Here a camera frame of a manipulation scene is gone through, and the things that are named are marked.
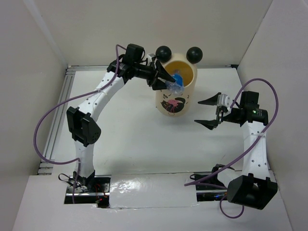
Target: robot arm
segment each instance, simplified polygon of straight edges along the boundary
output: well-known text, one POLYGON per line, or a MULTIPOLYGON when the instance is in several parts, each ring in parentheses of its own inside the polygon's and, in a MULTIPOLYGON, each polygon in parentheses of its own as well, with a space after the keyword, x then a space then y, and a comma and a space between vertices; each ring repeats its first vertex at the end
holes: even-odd
POLYGON ((195 120, 210 130, 223 121, 240 124, 244 136, 244 149, 247 150, 258 136, 255 147, 244 156, 241 174, 234 169, 225 169, 218 173, 217 180, 227 187, 227 199, 231 203, 263 209, 278 190, 278 185, 270 181, 266 155, 266 133, 262 133, 269 123, 266 110, 259 109, 259 94, 244 91, 238 108, 230 109, 232 100, 226 94, 217 95, 198 102, 205 105, 217 105, 215 120, 195 120))
POLYGON ((107 73, 96 88, 98 92, 87 98, 77 108, 69 107, 66 112, 69 131, 75 141, 76 157, 80 158, 81 161, 77 180, 87 188, 91 188, 91 182, 95 176, 93 166, 94 144, 101 135, 101 129, 96 122, 114 94, 133 77, 145 79, 148 86, 152 87, 153 90, 166 89, 166 80, 175 82, 161 63, 156 60, 155 55, 148 55, 147 64, 141 64, 144 62, 141 58, 144 52, 143 47, 129 44, 126 53, 120 56, 122 61, 116 73, 117 77, 112 84, 101 90, 114 77, 117 70, 116 60, 110 63, 107 68, 107 73))

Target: cable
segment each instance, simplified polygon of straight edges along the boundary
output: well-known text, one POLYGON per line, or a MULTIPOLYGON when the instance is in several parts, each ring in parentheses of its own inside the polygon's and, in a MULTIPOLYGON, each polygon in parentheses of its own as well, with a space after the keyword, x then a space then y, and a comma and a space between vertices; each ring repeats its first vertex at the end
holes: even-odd
POLYGON ((220 208, 222 214, 225 215, 225 216, 228 217, 228 218, 231 218, 231 219, 237 219, 237 218, 239 218, 239 217, 240 217, 241 215, 243 215, 243 213, 244 213, 244 205, 242 205, 242 210, 241 210, 241 212, 240 212, 239 215, 234 216, 234 217, 231 217, 231 216, 227 215, 227 214, 222 210, 222 205, 221 205, 221 204, 222 204, 222 201, 226 198, 226 196, 227 196, 227 195, 224 195, 224 196, 221 198, 220 202, 219 202, 219 208, 220 208))
MULTIPOLYGON (((270 120, 270 122, 265 126, 265 128, 262 130, 261 133, 264 133, 271 125, 272 123, 274 122, 274 120, 276 119, 277 117, 277 113, 278 113, 278 108, 279 108, 279 101, 278 101, 278 95, 277 95, 277 92, 275 90, 275 88, 273 87, 273 85, 271 85, 271 83, 269 83, 267 80, 265 79, 262 79, 262 78, 253 78, 251 80, 249 80, 248 82, 246 82, 242 88, 239 90, 239 92, 237 93, 234 101, 231 103, 231 106, 230 108, 233 108, 236 100, 238 99, 238 97, 240 96, 241 92, 244 90, 244 88, 251 82, 253 81, 262 81, 262 82, 265 82, 267 85, 269 85, 269 87, 272 89, 273 93, 274 93, 274 96, 275 96, 275 102, 276 102, 276 107, 275 107, 275 113, 274 113, 274 116, 273 118, 270 120)), ((245 151, 243 152, 239 157, 237 157, 236 159, 234 159, 233 161, 231 161, 230 163, 228 163, 226 166, 220 168, 219 170, 217 170, 216 172, 213 172, 212 174, 206 176, 206 177, 203 177, 203 178, 200 178, 198 180, 195 180, 195 181, 192 181, 192 182, 189 182, 189 183, 186 183, 184 184, 184 186, 189 186, 189 185, 196 185, 197 183, 200 183, 202 181, 205 181, 205 180, 208 180, 210 179, 211 177, 217 175, 218 173, 222 172, 223 170, 229 168, 231 165, 234 165, 236 162, 238 162, 240 159, 242 159, 246 154, 248 154, 254 147, 255 145, 258 143, 258 141, 261 139, 261 136, 258 136, 257 139, 255 140, 255 142, 253 142, 253 144, 245 151)))
POLYGON ((115 80, 116 76, 117 76, 117 72, 119 70, 119 63, 120 63, 120 60, 119 60, 119 53, 118 53, 118 47, 126 50, 125 47, 122 47, 120 45, 116 45, 115 46, 115 53, 116 53, 116 68, 115 68, 115 74, 114 76, 112 77, 112 79, 106 84, 104 85, 102 88, 100 88, 99 90, 94 90, 94 91, 91 91, 89 93, 85 93, 85 94, 82 94, 82 95, 79 95, 79 96, 75 96, 73 98, 70 98, 70 99, 67 99, 67 100, 64 100, 63 102, 60 102, 59 104, 57 104, 56 106, 54 106, 52 109, 50 109, 49 111, 47 111, 43 116, 42 118, 38 121, 38 124, 37 126, 35 127, 35 130, 34 130, 34 135, 33 135, 33 146, 34 146, 34 149, 36 151, 36 153, 38 154, 38 156, 43 159, 44 161, 48 162, 48 163, 51 163, 51 164, 54 164, 54 165, 66 165, 66 164, 70 164, 70 163, 73 163, 75 161, 78 161, 78 168, 77 168, 77 173, 76 173, 76 176, 75 176, 75 180, 74 180, 74 184, 73 184, 73 193, 72 193, 72 200, 73 200, 73 203, 75 203, 75 200, 74 200, 74 191, 75 191, 75 188, 76 188, 76 184, 77 184, 77 178, 78 178, 78 175, 79 175, 79 172, 80 172, 80 164, 81 164, 81 161, 80 161, 80 158, 75 158, 73 160, 70 160, 70 161, 65 161, 65 162, 55 162, 55 161, 52 161, 52 160, 49 160, 47 159, 46 157, 44 157, 42 155, 42 153, 40 153, 39 149, 38 149, 38 145, 37 145, 37 135, 38 135, 38 130, 39 130, 39 127, 41 125, 41 123, 43 122, 43 120, 56 108, 58 108, 59 106, 67 103, 67 102, 70 102, 72 100, 76 100, 76 99, 79 99, 79 98, 82 98, 82 97, 85 97, 85 96, 88 96, 88 95, 92 95, 92 94, 95 94, 97 93, 98 91, 102 91, 104 90, 105 88, 107 88, 110 84, 112 84, 112 82, 115 80))

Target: white floor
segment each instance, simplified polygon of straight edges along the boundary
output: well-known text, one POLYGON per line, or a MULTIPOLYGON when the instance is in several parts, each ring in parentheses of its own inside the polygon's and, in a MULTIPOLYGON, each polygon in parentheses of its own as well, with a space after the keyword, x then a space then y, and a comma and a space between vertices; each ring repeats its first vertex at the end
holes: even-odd
MULTIPOLYGON (((229 219, 220 212, 218 202, 199 203, 195 187, 183 186, 189 177, 185 172, 210 171, 215 164, 226 164, 243 152, 238 125, 223 123, 209 131, 193 122, 215 117, 215 107, 197 101, 219 91, 230 96, 237 93, 241 84, 236 70, 198 72, 193 104, 182 118, 160 114, 154 92, 139 79, 130 81, 103 111, 94 166, 98 175, 112 174, 111 208, 64 205, 66 184, 57 174, 72 174, 75 165, 55 166, 51 176, 29 178, 13 230, 291 231, 279 192, 264 210, 245 208, 239 219, 229 219)), ((77 72, 71 96, 93 90, 102 76, 102 71, 77 72)), ((66 121, 54 154, 57 161, 74 158, 66 121)), ((234 167, 241 170, 242 162, 234 167)), ((239 205, 228 202, 223 207, 231 216, 241 211, 239 205)))

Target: purple cable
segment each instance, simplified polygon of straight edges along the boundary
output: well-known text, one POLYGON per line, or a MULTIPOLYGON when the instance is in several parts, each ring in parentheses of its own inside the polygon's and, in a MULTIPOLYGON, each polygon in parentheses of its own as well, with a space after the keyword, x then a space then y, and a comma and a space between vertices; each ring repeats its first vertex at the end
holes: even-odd
MULTIPOLYGON (((211 187, 215 187, 215 188, 218 188, 218 189, 227 189, 225 186, 219 186, 219 185, 208 184, 208 183, 197 183, 196 185, 211 186, 211 187)), ((240 217, 241 215, 243 215, 243 213, 244 213, 244 205, 242 206, 242 211, 240 212, 239 215, 234 216, 234 217, 231 217, 231 216, 227 215, 227 214, 223 211, 223 209, 222 209, 222 201, 226 198, 226 196, 227 196, 227 195, 224 195, 224 196, 221 198, 220 202, 219 202, 219 208, 220 208, 222 214, 225 215, 225 216, 228 217, 228 218, 231 218, 231 219, 239 218, 239 217, 240 217)))
MULTIPOLYGON (((271 83, 269 83, 267 80, 265 79, 262 79, 262 78, 253 78, 251 80, 249 80, 248 82, 246 82, 242 88, 239 90, 239 92, 237 93, 235 99, 233 100, 230 108, 233 108, 236 100, 239 98, 240 94, 242 93, 242 91, 244 90, 244 88, 251 82, 253 81, 262 81, 262 82, 265 82, 267 85, 269 85, 269 87, 272 89, 273 93, 274 93, 274 96, 275 96, 275 102, 276 102, 276 108, 275 108, 275 113, 274 113, 274 116, 273 118, 270 120, 270 122, 265 126, 265 128, 262 130, 261 133, 264 133, 271 125, 272 123, 274 122, 274 120, 276 119, 277 117, 277 113, 278 113, 278 108, 279 108, 279 101, 278 101, 278 95, 277 95, 277 92, 275 90, 275 88, 273 87, 273 85, 271 85, 271 83)), ((249 153, 254 147, 255 145, 258 143, 258 141, 261 139, 261 136, 258 136, 257 139, 255 140, 255 142, 253 142, 253 144, 245 151, 243 152, 243 154, 241 154, 239 157, 237 157, 235 160, 231 161, 230 163, 228 163, 226 166, 220 168, 219 170, 217 170, 216 172, 213 172, 212 174, 206 176, 206 177, 203 177, 203 178, 200 178, 198 180, 195 180, 195 181, 192 181, 192 182, 189 182, 189 183, 186 183, 184 184, 184 186, 189 186, 189 185, 196 185, 197 183, 200 183, 202 181, 205 181, 205 180, 208 180, 210 179, 211 177, 217 175, 218 173, 222 172, 223 170, 229 168, 231 165, 234 165, 236 162, 238 162, 240 159, 242 159, 247 153, 249 153)))
MULTIPOLYGON (((120 46, 119 44, 117 44, 115 46, 115 53, 116 53, 116 69, 115 69, 115 74, 114 76, 112 77, 112 79, 106 84, 104 85, 102 88, 100 88, 100 90, 104 90, 105 88, 107 88, 110 84, 112 84, 112 82, 115 80, 116 78, 116 74, 119 70, 119 52, 118 52, 118 47, 126 50, 125 47, 122 47, 120 46)), ((35 130, 34 130, 34 135, 33 135, 33 146, 34 146, 34 149, 36 151, 36 153, 39 155, 39 157, 41 159, 43 159, 44 161, 48 162, 48 163, 51 163, 51 164, 54 164, 54 165, 66 165, 66 164, 70 164, 70 163, 73 163, 75 161, 78 161, 78 168, 77 168, 77 173, 76 173, 76 177, 75 177, 75 180, 74 180, 74 184, 73 184, 73 193, 72 193, 72 200, 73 200, 73 203, 75 204, 75 199, 74 199, 74 192, 75 192, 75 188, 76 188, 76 183, 77 183, 77 178, 78 178, 78 175, 79 175, 79 172, 80 172, 80 158, 76 158, 76 159, 73 159, 73 160, 70 160, 70 161, 66 161, 66 162, 55 162, 55 161, 52 161, 52 160, 49 160, 47 158, 45 158, 42 153, 40 153, 39 149, 38 149, 38 145, 37 145, 37 135, 38 135, 38 130, 39 130, 39 127, 41 125, 41 123, 43 122, 43 120, 46 118, 46 116, 48 116, 54 109, 60 107, 61 105, 67 103, 67 102, 70 102, 72 100, 76 100, 76 99, 79 99, 79 98, 82 98, 82 97, 85 97, 85 96, 88 96, 88 95, 92 95, 92 94, 95 94, 97 93, 98 90, 94 90, 94 91, 91 91, 89 93, 85 93, 85 94, 82 94, 82 95, 79 95, 79 96, 75 96, 73 98, 70 98, 70 99, 67 99, 67 100, 64 100, 63 102, 59 103, 58 105, 54 106, 52 109, 50 109, 48 112, 46 112, 42 118, 38 121, 38 124, 37 126, 35 127, 35 130)))
POLYGON ((234 217, 231 217, 231 216, 227 215, 227 214, 222 210, 222 205, 221 205, 221 204, 222 204, 223 200, 226 198, 226 196, 227 196, 227 195, 224 195, 224 196, 221 198, 220 202, 219 202, 219 208, 220 208, 222 214, 225 215, 225 216, 228 217, 228 218, 231 218, 231 219, 237 219, 237 218, 239 218, 239 217, 240 217, 241 215, 243 215, 243 213, 244 213, 244 205, 242 206, 242 210, 241 210, 241 212, 240 212, 239 215, 234 216, 234 217))

